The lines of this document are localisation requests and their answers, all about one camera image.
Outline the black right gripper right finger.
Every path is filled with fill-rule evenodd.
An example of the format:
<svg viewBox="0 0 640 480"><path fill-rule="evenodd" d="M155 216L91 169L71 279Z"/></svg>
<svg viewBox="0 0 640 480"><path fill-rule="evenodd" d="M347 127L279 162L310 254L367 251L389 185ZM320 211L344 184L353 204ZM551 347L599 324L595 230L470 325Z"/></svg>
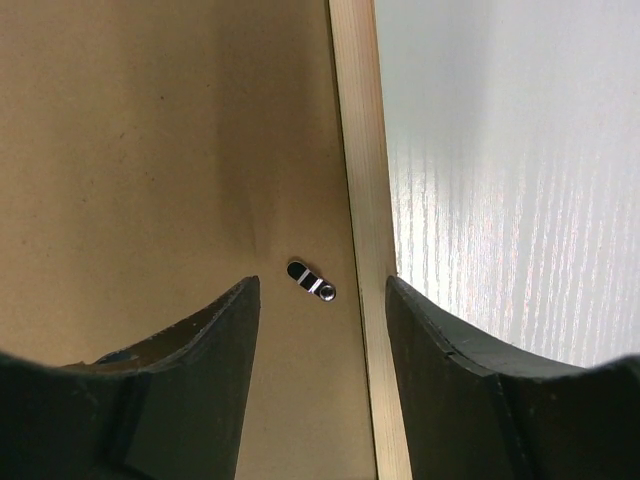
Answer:
<svg viewBox="0 0 640 480"><path fill-rule="evenodd" d="M505 343L397 277L386 318L416 479L635 479L639 359L591 368Z"/></svg>

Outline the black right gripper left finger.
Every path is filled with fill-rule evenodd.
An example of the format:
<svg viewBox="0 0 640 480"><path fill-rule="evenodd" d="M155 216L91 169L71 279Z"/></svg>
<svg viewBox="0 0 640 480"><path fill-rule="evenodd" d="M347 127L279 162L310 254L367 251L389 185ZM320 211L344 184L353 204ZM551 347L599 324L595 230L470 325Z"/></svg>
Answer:
<svg viewBox="0 0 640 480"><path fill-rule="evenodd" d="M260 316L247 277L92 364L1 357L5 479L231 479Z"/></svg>

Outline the brown cardboard backing board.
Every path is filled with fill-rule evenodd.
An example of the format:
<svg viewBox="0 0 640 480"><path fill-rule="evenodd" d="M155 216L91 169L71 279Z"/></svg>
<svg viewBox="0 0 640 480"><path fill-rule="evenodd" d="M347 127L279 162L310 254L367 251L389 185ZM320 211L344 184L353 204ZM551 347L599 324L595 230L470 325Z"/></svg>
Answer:
<svg viewBox="0 0 640 480"><path fill-rule="evenodd" d="M3 2L2 349L92 362L252 275L237 477L374 478L328 3Z"/></svg>

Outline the green wooden photo frame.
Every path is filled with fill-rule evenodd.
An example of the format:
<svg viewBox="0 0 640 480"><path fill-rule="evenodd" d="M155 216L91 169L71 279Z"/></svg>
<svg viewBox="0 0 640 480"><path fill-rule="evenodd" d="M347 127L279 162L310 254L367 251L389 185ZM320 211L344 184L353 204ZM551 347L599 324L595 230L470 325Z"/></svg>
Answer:
<svg viewBox="0 0 640 480"><path fill-rule="evenodd" d="M376 473L412 476L385 313L396 255L375 5L332 1L330 24L363 327Z"/></svg>

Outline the small metal frame turn clip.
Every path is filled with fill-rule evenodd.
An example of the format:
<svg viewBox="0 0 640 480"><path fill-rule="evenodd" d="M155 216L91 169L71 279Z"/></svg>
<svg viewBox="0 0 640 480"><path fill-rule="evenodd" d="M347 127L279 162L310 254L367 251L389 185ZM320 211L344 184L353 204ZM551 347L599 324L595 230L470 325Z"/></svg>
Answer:
<svg viewBox="0 0 640 480"><path fill-rule="evenodd" d="M336 287L316 274L303 262L299 260L290 261L286 271L288 276L307 293L316 296L324 302L331 302L336 298Z"/></svg>

